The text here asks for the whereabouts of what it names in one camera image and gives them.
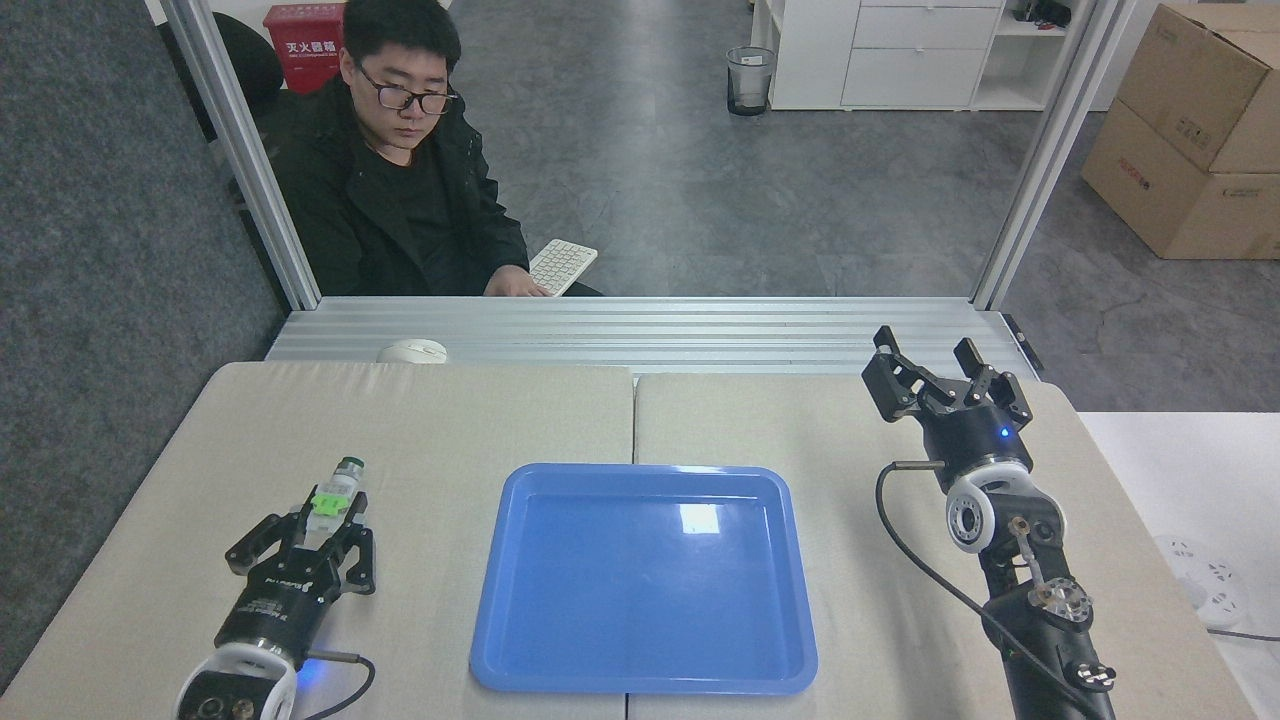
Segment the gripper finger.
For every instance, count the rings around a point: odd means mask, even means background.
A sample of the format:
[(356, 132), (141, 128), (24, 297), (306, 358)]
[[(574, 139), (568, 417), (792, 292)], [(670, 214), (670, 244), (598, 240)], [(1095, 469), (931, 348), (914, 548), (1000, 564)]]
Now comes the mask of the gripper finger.
[[(340, 597), (343, 593), (372, 594), (376, 591), (375, 542), (372, 530), (364, 519), (367, 505), (366, 495), (356, 495), (340, 520), (337, 520), (330, 538), (321, 544), (323, 568), (326, 579), (332, 580), (325, 591), (326, 597)], [(357, 559), (339, 577), (339, 570), (352, 551)]]
[(886, 421), (915, 415), (927, 404), (932, 404), (932, 413), (947, 405), (947, 383), (906, 359), (890, 325), (882, 325), (873, 342), (876, 352), (861, 378)]
[(964, 393), (966, 406), (989, 405), (1007, 416), (1014, 430), (1020, 430), (1033, 419), (1025, 395), (1011, 372), (997, 372), (979, 355), (970, 338), (961, 338), (954, 355), (969, 379)]
[(251, 580), (303, 580), (296, 541), (305, 533), (302, 512), (269, 514), (225, 553), (230, 570)]

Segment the person's left hand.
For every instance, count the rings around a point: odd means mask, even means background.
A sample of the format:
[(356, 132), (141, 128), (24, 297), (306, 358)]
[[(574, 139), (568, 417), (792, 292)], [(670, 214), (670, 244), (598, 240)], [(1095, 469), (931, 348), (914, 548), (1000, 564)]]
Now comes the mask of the person's left hand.
[(486, 297), (553, 297), (529, 270), (520, 265), (503, 265), (494, 270), (483, 292)]

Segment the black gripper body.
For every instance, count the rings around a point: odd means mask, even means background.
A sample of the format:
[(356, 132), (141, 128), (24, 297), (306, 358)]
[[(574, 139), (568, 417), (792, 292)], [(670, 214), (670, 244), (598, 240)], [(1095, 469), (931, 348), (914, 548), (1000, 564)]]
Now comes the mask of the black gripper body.
[(251, 644), (301, 667), (328, 609), (340, 594), (332, 568), (259, 565), (215, 634), (214, 644)]
[(1024, 421), (1001, 407), (980, 405), (942, 414), (922, 411), (918, 421), (928, 459), (943, 462), (934, 473), (942, 491), (987, 462), (1018, 461), (1032, 469), (1030, 455), (1019, 434)]

